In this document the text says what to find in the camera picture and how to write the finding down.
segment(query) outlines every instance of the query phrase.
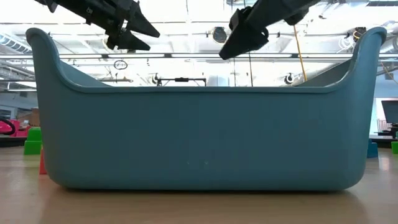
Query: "table surface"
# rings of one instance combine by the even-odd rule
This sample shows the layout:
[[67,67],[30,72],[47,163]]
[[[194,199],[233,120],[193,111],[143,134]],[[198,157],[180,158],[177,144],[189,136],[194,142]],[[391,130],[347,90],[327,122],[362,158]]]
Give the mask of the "table surface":
[[398,156],[380,149],[359,184],[333,194],[75,191],[38,175],[39,156],[3,148],[0,223],[396,224],[396,164]]

